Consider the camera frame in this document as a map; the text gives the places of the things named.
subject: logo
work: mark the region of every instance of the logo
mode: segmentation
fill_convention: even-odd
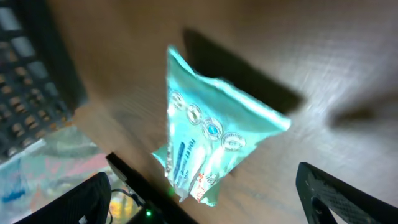
[[[206,178],[206,181],[207,181],[207,183],[208,183],[210,186],[212,186],[213,184],[215,184],[217,180],[218,180],[218,174],[212,174],[212,175],[209,175],[209,176]]]
[[[238,151],[246,145],[246,141],[238,133],[226,133],[221,140],[225,151]]]
[[[187,116],[189,122],[191,122],[193,125],[199,124],[201,121],[201,111],[199,107],[197,105],[190,104],[188,106]]]
[[[178,110],[181,110],[185,106],[185,101],[182,98],[182,95],[177,91],[172,91],[170,95],[170,102],[173,104]]]
[[[203,122],[202,132],[207,139],[216,141],[223,134],[223,127],[216,119],[208,118]]]

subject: black plastic crate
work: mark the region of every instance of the black plastic crate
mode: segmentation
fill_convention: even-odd
[[[62,127],[84,101],[45,1],[0,1],[0,159]]]

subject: black object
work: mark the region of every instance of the black object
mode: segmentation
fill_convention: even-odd
[[[301,162],[296,188],[305,215],[312,223],[336,223],[330,210],[346,223],[397,223],[398,209]]]
[[[109,179],[100,172],[16,224],[104,224],[110,202]]]
[[[143,176],[130,168],[117,155],[111,153],[106,156],[106,159],[114,173],[132,188],[140,198],[146,201],[146,206],[150,206],[151,209],[156,211],[156,218],[154,219],[138,215],[134,216],[129,223],[196,223],[176,203],[166,195],[160,194]]]
[[[62,127],[85,101],[45,1],[0,1],[0,160]]]

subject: blue circle logo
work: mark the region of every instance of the blue circle logo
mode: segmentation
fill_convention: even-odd
[[[217,127],[212,124],[207,127],[207,131],[212,135],[218,134]]]

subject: teal plastic package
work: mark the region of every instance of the teal plastic package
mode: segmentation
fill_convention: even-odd
[[[180,201],[191,195],[215,206],[220,180],[291,121],[229,83],[195,73],[174,47],[167,66],[169,140],[153,155]]]

